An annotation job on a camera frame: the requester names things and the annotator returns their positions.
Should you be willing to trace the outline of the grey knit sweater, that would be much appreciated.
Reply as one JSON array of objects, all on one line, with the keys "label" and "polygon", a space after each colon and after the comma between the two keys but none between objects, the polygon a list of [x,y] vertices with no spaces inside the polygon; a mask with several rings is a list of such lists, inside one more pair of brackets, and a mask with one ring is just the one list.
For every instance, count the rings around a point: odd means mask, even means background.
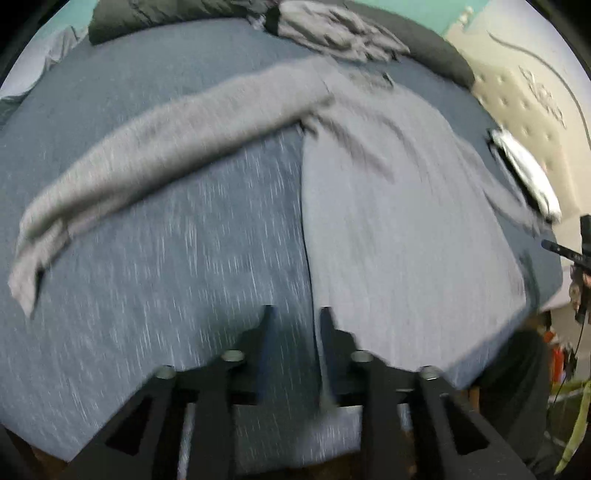
[{"label": "grey knit sweater", "polygon": [[322,56],[160,105],[95,144],[26,208],[9,276],[25,313],[76,235],[172,179],[284,126],[304,127],[301,215],[315,304],[391,364],[463,387],[526,306],[501,227],[548,224],[408,88]]}]

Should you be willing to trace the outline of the white folded garment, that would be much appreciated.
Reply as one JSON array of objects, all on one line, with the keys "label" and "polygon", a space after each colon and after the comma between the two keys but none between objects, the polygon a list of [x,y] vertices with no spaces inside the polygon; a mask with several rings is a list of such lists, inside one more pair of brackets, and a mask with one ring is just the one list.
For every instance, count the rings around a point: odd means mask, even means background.
[{"label": "white folded garment", "polygon": [[544,219],[551,224],[560,223],[562,210],[559,199],[545,171],[530,151],[505,129],[491,129],[489,138],[494,151],[508,162]]}]

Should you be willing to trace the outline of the blue-grey bed sheet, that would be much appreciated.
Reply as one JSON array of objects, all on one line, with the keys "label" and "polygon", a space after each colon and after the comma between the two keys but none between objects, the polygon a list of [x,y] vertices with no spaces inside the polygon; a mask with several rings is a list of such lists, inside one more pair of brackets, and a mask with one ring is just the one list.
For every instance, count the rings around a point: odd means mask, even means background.
[{"label": "blue-grey bed sheet", "polygon": [[[96,142],[158,105],[308,57],[245,21],[208,20],[80,42],[1,129],[1,272],[30,201]],[[200,365],[276,308],[263,405],[238,411],[238,468],[356,451],[355,410],[322,412],[301,225],[301,127],[165,185],[74,239],[34,313],[1,290],[1,421],[72,459],[156,367]]]}]

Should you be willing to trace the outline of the cream tufted headboard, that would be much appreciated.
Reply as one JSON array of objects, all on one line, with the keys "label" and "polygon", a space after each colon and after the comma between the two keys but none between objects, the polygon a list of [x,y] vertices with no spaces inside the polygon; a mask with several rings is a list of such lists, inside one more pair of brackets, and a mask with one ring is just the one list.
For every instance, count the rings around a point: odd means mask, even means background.
[{"label": "cream tufted headboard", "polygon": [[445,35],[473,93],[536,158],[574,230],[590,211],[590,82],[558,31],[526,1],[466,5]]}]

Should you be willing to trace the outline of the dark grey rolled duvet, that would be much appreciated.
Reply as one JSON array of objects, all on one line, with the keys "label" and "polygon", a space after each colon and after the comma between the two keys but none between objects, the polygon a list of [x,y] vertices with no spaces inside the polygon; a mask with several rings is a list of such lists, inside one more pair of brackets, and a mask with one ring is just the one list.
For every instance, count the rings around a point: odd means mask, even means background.
[{"label": "dark grey rolled duvet", "polygon": [[[475,76],[455,47],[436,32],[396,13],[356,1],[314,1],[314,7],[335,7],[356,14],[393,33],[410,49],[410,57],[433,72],[470,89]],[[242,18],[260,20],[276,35],[280,14],[294,1],[100,1],[93,10],[89,39],[94,45],[148,28],[192,20]]]}]

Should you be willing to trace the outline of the light grey crumpled garment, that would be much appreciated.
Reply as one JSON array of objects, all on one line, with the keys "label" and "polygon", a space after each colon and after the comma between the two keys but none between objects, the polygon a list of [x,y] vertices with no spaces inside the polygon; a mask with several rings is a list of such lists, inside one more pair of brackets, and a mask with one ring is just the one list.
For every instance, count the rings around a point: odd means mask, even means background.
[{"label": "light grey crumpled garment", "polygon": [[249,1],[246,18],[253,27],[348,61],[391,62],[411,53],[387,28],[335,4]]}]

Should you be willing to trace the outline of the light grey cloth at bedside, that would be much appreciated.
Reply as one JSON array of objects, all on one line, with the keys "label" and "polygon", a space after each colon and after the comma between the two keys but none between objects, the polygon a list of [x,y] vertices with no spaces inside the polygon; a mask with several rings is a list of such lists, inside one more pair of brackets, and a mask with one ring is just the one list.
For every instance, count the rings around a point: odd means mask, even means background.
[{"label": "light grey cloth at bedside", "polygon": [[1,85],[1,101],[22,100],[52,67],[60,63],[87,35],[87,29],[66,28],[33,39],[20,54]]}]

